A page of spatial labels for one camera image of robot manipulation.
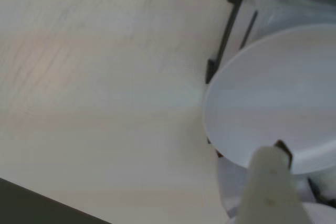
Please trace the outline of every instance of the white object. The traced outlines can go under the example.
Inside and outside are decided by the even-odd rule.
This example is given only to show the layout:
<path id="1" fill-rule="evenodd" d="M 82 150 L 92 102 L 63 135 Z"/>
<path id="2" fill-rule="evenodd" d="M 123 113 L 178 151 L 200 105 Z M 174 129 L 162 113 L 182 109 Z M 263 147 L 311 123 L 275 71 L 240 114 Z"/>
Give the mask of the white object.
<path id="1" fill-rule="evenodd" d="M 203 123 L 214 146 L 247 167 L 282 139 L 292 172 L 336 164 L 336 25 L 296 27 L 242 50 L 213 78 Z"/>
<path id="2" fill-rule="evenodd" d="M 273 146 L 253 154 L 237 224 L 312 224 L 292 184 L 290 161 L 288 154 Z"/>
<path id="3" fill-rule="evenodd" d="M 336 210 L 334 208 L 315 204 L 303 203 L 303 207 L 314 224 L 334 224 L 336 220 Z M 236 218 L 231 219 L 228 224 L 235 224 Z"/>
<path id="4" fill-rule="evenodd" d="M 237 215 L 240 200 L 246 187 L 248 169 L 240 167 L 225 157 L 218 160 L 219 192 L 222 205 L 229 217 Z M 306 175 L 293 175 L 296 192 L 302 202 L 316 202 Z"/>
<path id="5" fill-rule="evenodd" d="M 288 28 L 336 23 L 335 13 L 336 0 L 243 0 L 220 68 L 242 46 Z"/>

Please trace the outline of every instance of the wooden table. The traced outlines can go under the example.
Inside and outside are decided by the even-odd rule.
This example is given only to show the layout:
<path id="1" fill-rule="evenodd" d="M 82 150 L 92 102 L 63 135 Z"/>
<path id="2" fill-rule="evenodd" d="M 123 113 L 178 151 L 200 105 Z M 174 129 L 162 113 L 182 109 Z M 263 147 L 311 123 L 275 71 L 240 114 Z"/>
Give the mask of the wooden table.
<path id="1" fill-rule="evenodd" d="M 0 177 L 111 222 L 223 223 L 200 119 L 225 0 L 0 0 Z"/>

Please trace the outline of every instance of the light wood grain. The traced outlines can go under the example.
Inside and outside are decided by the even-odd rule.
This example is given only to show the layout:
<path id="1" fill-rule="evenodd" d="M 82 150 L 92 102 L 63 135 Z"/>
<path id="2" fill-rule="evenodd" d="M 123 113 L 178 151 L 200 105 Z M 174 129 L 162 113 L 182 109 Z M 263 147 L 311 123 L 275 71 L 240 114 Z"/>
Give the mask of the light wood grain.
<path id="1" fill-rule="evenodd" d="M 225 0 L 0 0 L 0 177 L 122 223 L 223 223 L 200 122 Z"/>

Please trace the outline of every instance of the table surface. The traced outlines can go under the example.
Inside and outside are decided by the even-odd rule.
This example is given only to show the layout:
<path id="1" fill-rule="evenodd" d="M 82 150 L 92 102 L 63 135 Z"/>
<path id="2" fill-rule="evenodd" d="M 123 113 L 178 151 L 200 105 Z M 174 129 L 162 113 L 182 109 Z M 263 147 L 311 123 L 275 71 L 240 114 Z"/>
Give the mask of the table surface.
<path id="1" fill-rule="evenodd" d="M 0 177 L 114 224 L 223 223 L 200 106 L 225 0 L 0 0 Z"/>

